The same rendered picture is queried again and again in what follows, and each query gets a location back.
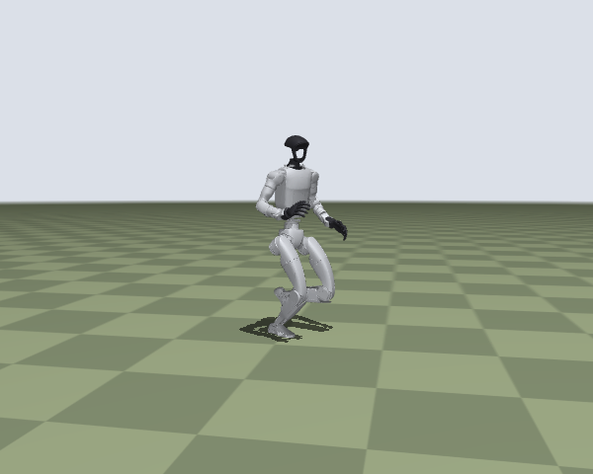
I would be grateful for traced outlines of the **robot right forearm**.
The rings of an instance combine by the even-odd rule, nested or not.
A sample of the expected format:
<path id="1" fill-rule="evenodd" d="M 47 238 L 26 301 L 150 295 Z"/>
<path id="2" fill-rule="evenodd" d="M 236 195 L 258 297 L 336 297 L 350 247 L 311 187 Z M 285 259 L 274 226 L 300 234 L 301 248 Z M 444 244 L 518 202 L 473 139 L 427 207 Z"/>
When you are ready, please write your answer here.
<path id="1" fill-rule="evenodd" d="M 284 209 L 273 207 L 272 205 L 265 203 L 263 200 L 259 200 L 256 203 L 256 208 L 267 217 L 276 218 L 276 220 L 284 220 L 281 218 L 281 216 L 284 215 Z"/>

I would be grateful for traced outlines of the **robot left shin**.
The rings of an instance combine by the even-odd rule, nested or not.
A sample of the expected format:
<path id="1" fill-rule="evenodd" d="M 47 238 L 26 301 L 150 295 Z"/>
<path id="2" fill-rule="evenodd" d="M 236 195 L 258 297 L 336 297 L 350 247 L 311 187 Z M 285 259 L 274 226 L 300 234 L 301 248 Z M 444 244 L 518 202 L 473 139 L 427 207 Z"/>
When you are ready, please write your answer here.
<path id="1" fill-rule="evenodd" d="M 317 290 L 320 287 L 321 287 L 321 285 L 306 287 L 306 290 L 308 292 L 308 298 L 306 300 L 307 302 L 315 302 L 315 303 L 330 303 L 331 302 L 331 301 L 323 301 L 320 298 L 318 298 Z M 289 296 L 290 292 L 291 292 L 290 290 L 283 292 L 283 298 L 286 298 L 286 296 Z"/>

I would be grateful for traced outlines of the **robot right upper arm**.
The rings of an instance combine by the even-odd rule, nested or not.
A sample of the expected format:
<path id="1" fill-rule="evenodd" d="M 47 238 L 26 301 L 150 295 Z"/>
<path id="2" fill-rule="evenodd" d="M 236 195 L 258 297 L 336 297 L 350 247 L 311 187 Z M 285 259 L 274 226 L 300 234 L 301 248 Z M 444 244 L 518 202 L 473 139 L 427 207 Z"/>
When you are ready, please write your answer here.
<path id="1" fill-rule="evenodd" d="M 284 181 L 285 173 L 286 172 L 283 170 L 278 170 L 278 171 L 272 171 L 268 174 L 266 184 L 260 194 L 258 201 L 263 200 L 265 203 L 268 203 L 268 200 L 273 195 L 277 186 L 280 185 Z"/>

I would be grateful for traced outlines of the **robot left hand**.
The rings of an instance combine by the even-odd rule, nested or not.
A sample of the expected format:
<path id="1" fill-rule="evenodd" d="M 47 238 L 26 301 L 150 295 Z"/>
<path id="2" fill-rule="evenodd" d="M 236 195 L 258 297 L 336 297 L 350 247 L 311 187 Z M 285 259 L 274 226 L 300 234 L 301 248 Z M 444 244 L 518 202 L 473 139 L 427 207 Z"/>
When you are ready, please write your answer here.
<path id="1" fill-rule="evenodd" d="M 347 237 L 347 227 L 345 225 L 342 224 L 342 221 L 339 220 L 335 220 L 332 217 L 326 217 L 325 220 L 329 221 L 329 228 L 335 228 L 339 233 L 341 233 L 344 236 L 344 240 L 346 240 Z"/>

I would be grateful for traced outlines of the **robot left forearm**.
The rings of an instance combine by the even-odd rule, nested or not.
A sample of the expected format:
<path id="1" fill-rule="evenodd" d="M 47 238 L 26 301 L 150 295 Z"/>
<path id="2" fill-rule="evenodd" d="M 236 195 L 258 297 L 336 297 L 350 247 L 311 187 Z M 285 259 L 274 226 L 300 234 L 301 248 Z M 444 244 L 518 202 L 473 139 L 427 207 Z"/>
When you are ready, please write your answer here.
<path id="1" fill-rule="evenodd" d="M 313 209 L 314 214 L 317 215 L 317 217 L 320 219 L 320 221 L 322 223 L 324 223 L 324 225 L 326 227 L 329 227 L 329 221 L 325 220 L 326 217 L 328 217 L 328 213 L 324 210 L 322 204 L 319 202 L 318 205 L 316 205 Z M 331 216 L 329 216 L 331 217 Z"/>

